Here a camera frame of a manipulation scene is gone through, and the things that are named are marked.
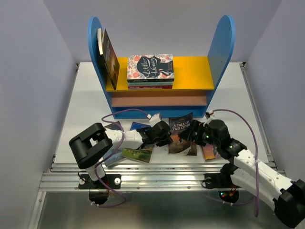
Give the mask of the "Three Days to See book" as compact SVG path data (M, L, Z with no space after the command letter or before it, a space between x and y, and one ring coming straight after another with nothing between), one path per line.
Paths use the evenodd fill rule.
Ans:
M100 67L111 81L113 89L116 90L120 64L106 29L99 28L97 30L97 42Z

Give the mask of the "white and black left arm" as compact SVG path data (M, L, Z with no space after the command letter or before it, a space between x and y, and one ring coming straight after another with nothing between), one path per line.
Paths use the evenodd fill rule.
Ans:
M99 162L107 152L118 149L144 149L150 146L164 146L172 142L170 127L159 121L149 127L123 132L105 128L94 123L69 141L79 169L85 170L90 183L101 188L106 183L104 169Z

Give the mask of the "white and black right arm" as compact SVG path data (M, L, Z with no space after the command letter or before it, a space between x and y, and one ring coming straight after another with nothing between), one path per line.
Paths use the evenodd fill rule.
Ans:
M197 145L212 145L228 161L220 172L222 185L242 187L267 204L287 227L295 228L305 219L305 183L292 180L255 157L243 143L232 138L224 121L196 120L179 135Z

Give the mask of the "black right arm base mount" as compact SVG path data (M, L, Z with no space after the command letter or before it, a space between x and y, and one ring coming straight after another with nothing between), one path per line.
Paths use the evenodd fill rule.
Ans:
M232 188L233 183L231 175L234 174L238 167L228 163L225 164L219 173L206 173L202 181L202 186L207 189L214 188Z

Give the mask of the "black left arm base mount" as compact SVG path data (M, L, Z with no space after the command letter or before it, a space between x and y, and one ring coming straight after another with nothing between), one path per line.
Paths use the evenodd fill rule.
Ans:
M121 178L120 174L107 174L102 181L112 189L120 189ZM99 180L92 181L88 174L80 174L78 189L106 189L106 187Z

